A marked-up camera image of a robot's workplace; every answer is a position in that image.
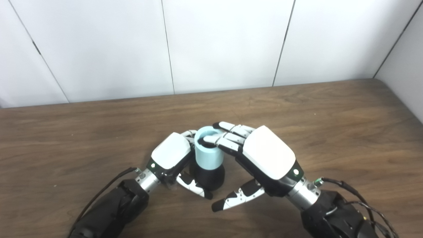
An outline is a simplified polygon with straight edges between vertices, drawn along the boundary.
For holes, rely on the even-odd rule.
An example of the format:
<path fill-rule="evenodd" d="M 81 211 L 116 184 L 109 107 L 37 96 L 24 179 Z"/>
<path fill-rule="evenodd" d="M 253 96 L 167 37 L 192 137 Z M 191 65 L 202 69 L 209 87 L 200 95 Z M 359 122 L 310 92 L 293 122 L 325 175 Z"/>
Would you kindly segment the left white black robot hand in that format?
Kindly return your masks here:
<path fill-rule="evenodd" d="M 139 176 L 139 184 L 147 193 L 152 192 L 160 184 L 169 188 L 180 184 L 205 199 L 213 198 L 210 191 L 184 171 L 195 158 L 196 133 L 196 130 L 188 130 L 181 134 L 173 132 L 153 150 L 143 175 Z"/>

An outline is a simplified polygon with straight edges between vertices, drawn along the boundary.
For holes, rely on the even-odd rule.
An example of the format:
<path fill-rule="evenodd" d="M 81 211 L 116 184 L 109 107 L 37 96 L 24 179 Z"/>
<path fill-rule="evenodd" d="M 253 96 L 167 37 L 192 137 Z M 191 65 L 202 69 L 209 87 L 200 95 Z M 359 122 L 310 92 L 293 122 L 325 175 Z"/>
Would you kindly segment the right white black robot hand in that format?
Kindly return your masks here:
<path fill-rule="evenodd" d="M 213 128 L 223 131 L 200 138 L 200 145 L 215 146 L 231 155 L 253 177 L 237 191 L 213 203 L 213 212 L 248 202 L 263 193 L 287 196 L 302 179 L 304 172 L 292 149 L 267 126 L 251 128 L 228 122 L 216 122 Z"/>

